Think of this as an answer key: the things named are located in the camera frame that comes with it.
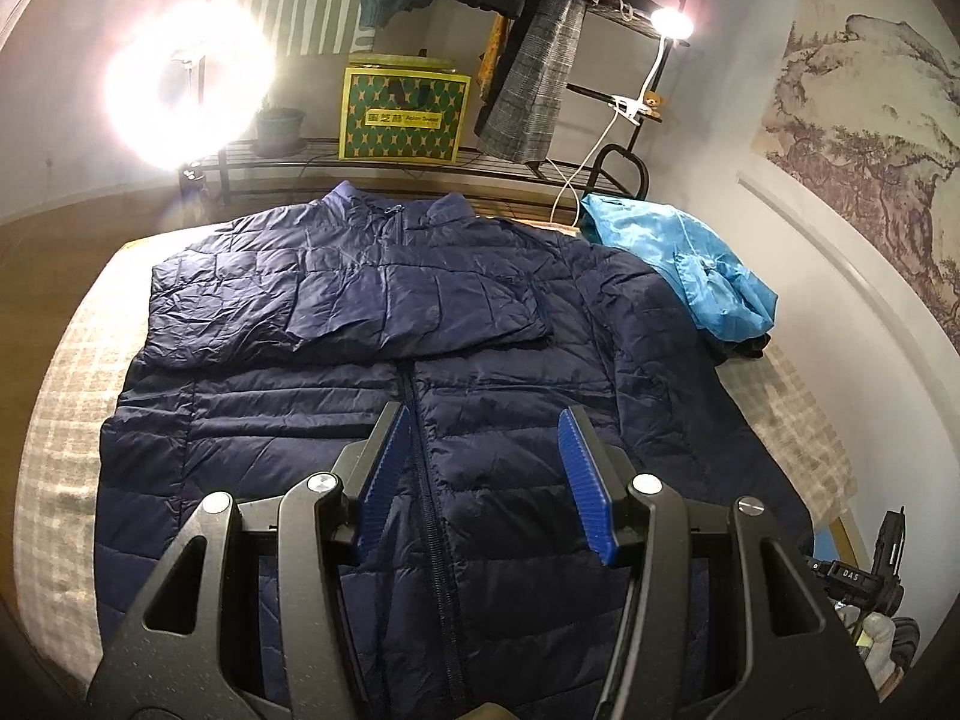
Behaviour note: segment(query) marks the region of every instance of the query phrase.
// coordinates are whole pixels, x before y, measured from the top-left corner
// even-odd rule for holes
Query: folded blue garment
[[[701,220],[672,205],[603,194],[588,194],[583,204],[600,241],[664,276],[698,328],[740,343],[773,327],[776,293]]]

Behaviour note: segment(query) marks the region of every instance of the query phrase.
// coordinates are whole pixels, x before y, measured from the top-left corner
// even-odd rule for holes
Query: wooden floor
[[[97,275],[128,241],[291,201],[288,194],[261,194],[235,199],[229,208],[219,202],[184,208],[175,189],[141,191],[0,224],[0,595],[11,608],[13,505],[27,426],[56,345]],[[507,202],[476,201],[474,208],[485,215],[546,216],[544,209]]]

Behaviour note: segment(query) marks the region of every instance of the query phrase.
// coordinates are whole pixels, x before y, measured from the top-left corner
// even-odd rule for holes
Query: blue gripper pad
[[[376,467],[370,475],[366,488],[357,502],[357,521],[359,533],[357,552],[360,560],[366,560],[383,536],[387,524],[387,515],[397,492],[400,472],[407,460],[413,455],[413,433],[410,412],[406,406],[400,408],[394,423],[390,426],[383,445],[383,452],[377,458]]]
[[[570,409],[564,409],[560,414],[557,439],[560,459],[587,534],[587,544],[600,556],[603,565],[612,565],[617,551],[613,540],[613,503],[600,484],[587,442]]]

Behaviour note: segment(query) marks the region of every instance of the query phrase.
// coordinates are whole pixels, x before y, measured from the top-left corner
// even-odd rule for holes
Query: blue fabric
[[[672,205],[603,194],[588,194],[583,204],[600,241],[664,276],[701,330],[739,343],[774,326],[776,293],[699,218]]]
[[[234,221],[157,266],[146,346],[104,423],[95,572],[104,643],[203,495],[279,495],[410,410],[381,543],[344,572],[378,718],[477,704],[586,720],[626,587],[589,551],[557,448],[583,404],[602,440],[683,495],[755,495],[798,542],[797,493],[717,380],[661,276],[627,252],[462,196],[404,204],[342,184]],[[702,679],[706,577],[691,600]],[[275,565],[261,565],[271,697],[285,683]]]

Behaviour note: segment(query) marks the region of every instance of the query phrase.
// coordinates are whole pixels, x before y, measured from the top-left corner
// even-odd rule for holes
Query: green and yellow box
[[[419,56],[363,55],[359,61],[363,65],[352,61],[344,78],[340,158],[456,162],[470,76]]]

